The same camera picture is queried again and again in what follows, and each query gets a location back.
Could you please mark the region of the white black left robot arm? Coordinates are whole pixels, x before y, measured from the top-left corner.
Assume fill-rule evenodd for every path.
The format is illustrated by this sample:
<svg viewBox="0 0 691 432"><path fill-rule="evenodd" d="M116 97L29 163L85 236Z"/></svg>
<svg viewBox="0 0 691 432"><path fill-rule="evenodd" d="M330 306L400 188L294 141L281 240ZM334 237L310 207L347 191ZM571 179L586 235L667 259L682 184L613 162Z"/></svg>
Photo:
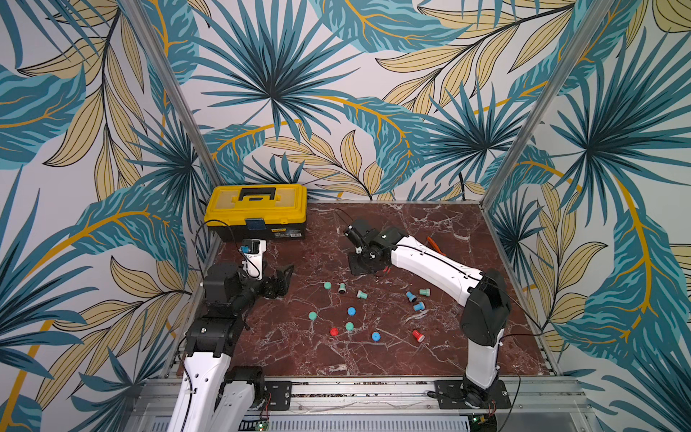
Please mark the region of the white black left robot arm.
<svg viewBox="0 0 691 432"><path fill-rule="evenodd" d="M256 279L234 263L210 267L203 279L205 314L186 333L183 383L169 431L237 431L250 410L268 409L262 368L230 364L257 300L286 296L293 272L286 266Z"/></svg>

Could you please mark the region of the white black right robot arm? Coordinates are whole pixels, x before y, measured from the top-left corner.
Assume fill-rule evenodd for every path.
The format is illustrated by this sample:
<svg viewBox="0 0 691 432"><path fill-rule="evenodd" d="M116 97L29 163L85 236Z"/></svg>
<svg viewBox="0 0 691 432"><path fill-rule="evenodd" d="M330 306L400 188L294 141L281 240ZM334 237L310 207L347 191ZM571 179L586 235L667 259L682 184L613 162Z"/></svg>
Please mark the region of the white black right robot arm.
<svg viewBox="0 0 691 432"><path fill-rule="evenodd" d="M352 275L374 275L395 266L433 284L464 308L460 318L468 339L464 378L459 388L435 387L439 406L508 408L510 399L498 375L498 351L512 306L501 273L465 266L396 227L379 231L365 220L356 220L345 229L345 237L354 246L347 254Z"/></svg>

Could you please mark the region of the yellow black toolbox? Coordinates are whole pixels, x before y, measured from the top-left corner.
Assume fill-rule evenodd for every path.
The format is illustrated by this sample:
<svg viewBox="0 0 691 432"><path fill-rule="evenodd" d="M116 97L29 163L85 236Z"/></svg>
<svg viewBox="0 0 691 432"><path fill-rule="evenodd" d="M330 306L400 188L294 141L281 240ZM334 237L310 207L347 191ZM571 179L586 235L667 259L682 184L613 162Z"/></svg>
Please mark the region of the yellow black toolbox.
<svg viewBox="0 0 691 432"><path fill-rule="evenodd" d="M298 184L218 186L204 222L225 242L303 239L307 203L307 188Z"/></svg>

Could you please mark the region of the orange handled pliers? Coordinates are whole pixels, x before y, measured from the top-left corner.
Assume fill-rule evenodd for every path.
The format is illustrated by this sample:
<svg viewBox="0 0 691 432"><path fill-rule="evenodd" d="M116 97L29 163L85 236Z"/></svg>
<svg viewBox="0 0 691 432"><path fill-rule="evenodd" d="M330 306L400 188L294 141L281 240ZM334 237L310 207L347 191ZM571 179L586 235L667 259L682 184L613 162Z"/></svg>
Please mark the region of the orange handled pliers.
<svg viewBox="0 0 691 432"><path fill-rule="evenodd" d="M437 245L437 243L436 243L431 237L427 237L427 238L426 238L426 244L427 244L432 250L435 250L435 252L437 252L438 254L440 254L440 255L442 255L442 256L445 256L445 255L446 255L444 252L442 252L441 248L439 248L439 246Z"/></svg>

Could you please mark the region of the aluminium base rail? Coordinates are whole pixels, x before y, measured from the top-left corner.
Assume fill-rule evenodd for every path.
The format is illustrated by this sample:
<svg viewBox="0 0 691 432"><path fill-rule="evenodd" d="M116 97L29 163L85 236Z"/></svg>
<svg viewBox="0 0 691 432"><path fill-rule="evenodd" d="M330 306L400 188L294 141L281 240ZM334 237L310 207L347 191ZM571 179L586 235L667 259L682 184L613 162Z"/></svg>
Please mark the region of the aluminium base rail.
<svg viewBox="0 0 691 432"><path fill-rule="evenodd" d="M480 408L457 377L293 378L239 414L240 431L599 431L581 384L509 376Z"/></svg>

